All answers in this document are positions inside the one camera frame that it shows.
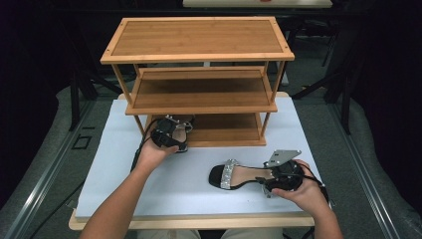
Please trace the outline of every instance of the hand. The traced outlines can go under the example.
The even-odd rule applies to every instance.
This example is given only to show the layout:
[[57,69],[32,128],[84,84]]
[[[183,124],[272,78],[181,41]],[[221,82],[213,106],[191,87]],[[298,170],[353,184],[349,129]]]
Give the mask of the hand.
[[151,138],[149,138],[140,151],[135,170],[142,168],[152,172],[168,155],[176,152],[178,146],[158,147]]
[[[301,168],[304,170],[305,175],[313,176],[307,169],[310,167],[302,160],[296,159],[296,162],[303,164]],[[318,215],[321,211],[329,209],[325,197],[320,192],[319,186],[315,181],[304,178],[302,185],[296,191],[286,191],[279,188],[274,188],[272,192],[283,198],[295,202],[303,211],[308,212],[311,216]]]

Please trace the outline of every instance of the metallic sandal strap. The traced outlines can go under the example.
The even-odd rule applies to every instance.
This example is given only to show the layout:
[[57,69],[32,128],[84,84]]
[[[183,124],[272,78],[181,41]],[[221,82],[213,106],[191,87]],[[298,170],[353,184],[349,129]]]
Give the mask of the metallic sandal strap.
[[221,175],[220,187],[223,189],[230,189],[230,179],[232,179],[233,168],[239,165],[236,159],[230,158],[224,165],[223,174]]

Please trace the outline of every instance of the rack top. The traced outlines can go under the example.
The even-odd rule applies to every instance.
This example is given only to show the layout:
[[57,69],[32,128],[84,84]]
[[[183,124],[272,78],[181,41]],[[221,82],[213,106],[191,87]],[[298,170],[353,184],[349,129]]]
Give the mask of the rack top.
[[292,61],[274,17],[123,18],[102,64]]

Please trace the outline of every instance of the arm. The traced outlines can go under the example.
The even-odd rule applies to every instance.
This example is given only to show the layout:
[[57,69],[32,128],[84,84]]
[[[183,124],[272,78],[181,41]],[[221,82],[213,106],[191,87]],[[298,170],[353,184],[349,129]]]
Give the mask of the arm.
[[135,169],[97,209],[81,238],[123,238],[146,179],[167,155],[176,150],[177,146],[158,148],[148,140],[142,147]]
[[[312,176],[310,171],[303,167],[305,175]],[[334,212],[329,208],[326,203],[325,197],[320,192],[316,182],[304,179],[304,182],[296,191],[285,191],[275,188],[272,191],[274,194],[295,202],[303,211],[308,212],[316,224],[316,239],[340,239],[343,238],[337,218]]]

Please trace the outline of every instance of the floor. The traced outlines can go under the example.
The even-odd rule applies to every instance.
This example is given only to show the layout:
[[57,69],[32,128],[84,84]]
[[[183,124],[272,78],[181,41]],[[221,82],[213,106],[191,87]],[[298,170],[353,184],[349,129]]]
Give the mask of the floor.
[[[289,63],[289,84],[281,91],[299,92],[324,76],[321,66],[325,38],[299,37]],[[1,238],[77,238],[68,227],[73,208],[100,143],[111,101],[116,94],[96,85],[100,96],[81,96],[82,120],[71,125],[70,90],[58,93],[55,122],[18,188],[0,211]],[[364,112],[350,105],[351,135],[339,125],[337,105],[322,99],[324,88],[294,101],[319,173],[334,202],[345,238],[422,238],[420,217],[400,197],[380,167]],[[302,238],[308,228],[287,228],[291,238]],[[126,238],[133,238],[129,231]]]

